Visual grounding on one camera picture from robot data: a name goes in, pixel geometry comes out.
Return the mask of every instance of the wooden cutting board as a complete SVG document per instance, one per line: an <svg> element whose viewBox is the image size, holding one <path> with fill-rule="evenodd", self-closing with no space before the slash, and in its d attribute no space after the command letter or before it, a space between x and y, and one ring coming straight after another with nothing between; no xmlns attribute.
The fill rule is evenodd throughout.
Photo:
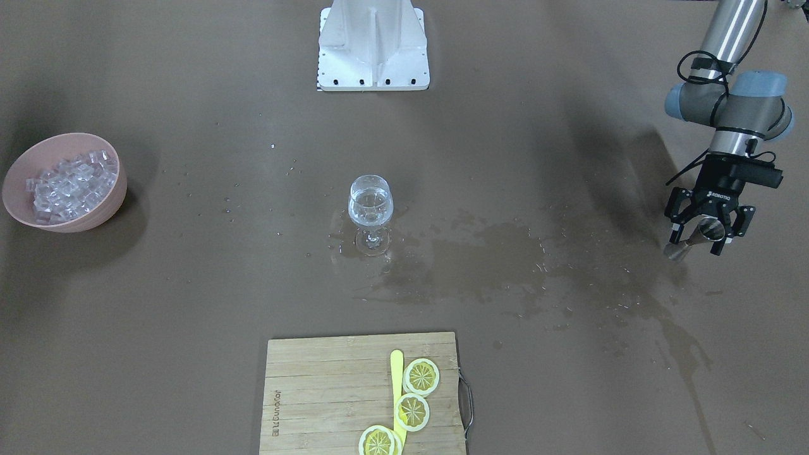
<svg viewBox="0 0 809 455"><path fill-rule="evenodd" d="M270 340L259 453L356 455L366 428L393 428L395 349L405 367L426 357L441 372L427 397L430 421L408 433L403 455L466 455L452 332Z"/></svg>

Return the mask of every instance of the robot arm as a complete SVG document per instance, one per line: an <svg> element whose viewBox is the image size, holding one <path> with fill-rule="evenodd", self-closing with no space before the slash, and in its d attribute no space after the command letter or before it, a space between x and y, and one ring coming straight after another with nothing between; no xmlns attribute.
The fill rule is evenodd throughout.
<svg viewBox="0 0 809 455"><path fill-rule="evenodd" d="M745 184L769 188L781 184L774 158L758 159L771 152L756 152L764 141L782 138L794 126L792 110L782 99L786 76L748 71L738 76L732 88L727 80L747 56L766 12L766 0L720 0L701 49L680 60L677 71L685 82L669 92L666 112L716 132L708 149L675 176L702 166L693 189L674 188L669 197L665 215L674 223L672 244L680 242L688 221L703 215L722 224L724 235L710 240L714 243L711 253L721 254L725 243L744 236L756 211L754 206L739 204ZM686 78L680 66L691 56L695 58Z"/></svg>

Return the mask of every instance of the wine glass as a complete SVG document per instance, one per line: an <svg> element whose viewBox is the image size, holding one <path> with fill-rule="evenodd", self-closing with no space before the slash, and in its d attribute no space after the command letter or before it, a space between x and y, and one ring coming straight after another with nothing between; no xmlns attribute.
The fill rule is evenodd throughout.
<svg viewBox="0 0 809 455"><path fill-rule="evenodd" d="M357 177L351 184L349 216L358 226L354 243L360 253L379 256L391 243L390 232L384 224L393 215L393 196L388 183L380 176Z"/></svg>
<svg viewBox="0 0 809 455"><path fill-rule="evenodd" d="M691 251L694 245L725 240L725 227L718 219L705 217L700 220L694 233L679 244L668 244L663 249L663 254L674 262L683 260L686 254Z"/></svg>

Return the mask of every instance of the white mount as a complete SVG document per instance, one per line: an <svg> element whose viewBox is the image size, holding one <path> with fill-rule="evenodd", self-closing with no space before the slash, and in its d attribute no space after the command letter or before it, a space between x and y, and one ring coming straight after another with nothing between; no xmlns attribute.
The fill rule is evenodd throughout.
<svg viewBox="0 0 809 455"><path fill-rule="evenodd" d="M424 12L410 0L334 0L320 12L318 89L409 91L429 85Z"/></svg>

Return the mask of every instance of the spilled water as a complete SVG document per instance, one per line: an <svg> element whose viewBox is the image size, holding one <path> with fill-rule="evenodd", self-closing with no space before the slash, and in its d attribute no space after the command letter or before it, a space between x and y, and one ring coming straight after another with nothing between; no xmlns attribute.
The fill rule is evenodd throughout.
<svg viewBox="0 0 809 455"><path fill-rule="evenodd" d="M507 317L550 313L548 318L555 321L550 328L560 336L569 330L594 329L581 326L583 320L597 320L595 330L619 330L638 319L657 321L663 336L663 342L658 342L661 368L679 374L705 445L715 454L694 381L696 372L709 370L712 362L699 341L676 323L655 296L659 291L654 289L661 286L680 294L687 287L685 269L660 253L662 245L656 237L664 229L636 223L621 230L605 224L603 214L570 206L548 207L539 217L557 221L555 232L542 232L518 219L489 222L465 211L425 226L423 232L401 232L394 218L391 248L380 261L360 255L353 245L356 228L345 214L339 214L328 242L335 273L353 284L349 291L355 299L366 302L440 304L458 298L497 302L505 307L502 314ZM349 277L349 270L356 275ZM718 293L701 292L703 298ZM515 296L519 306L508 308L506 302L513 305ZM673 296L667 300L676 303ZM625 355L629 344L621 340L620 332L601 333L605 352ZM502 342L495 342L493 348L501 349Z"/></svg>

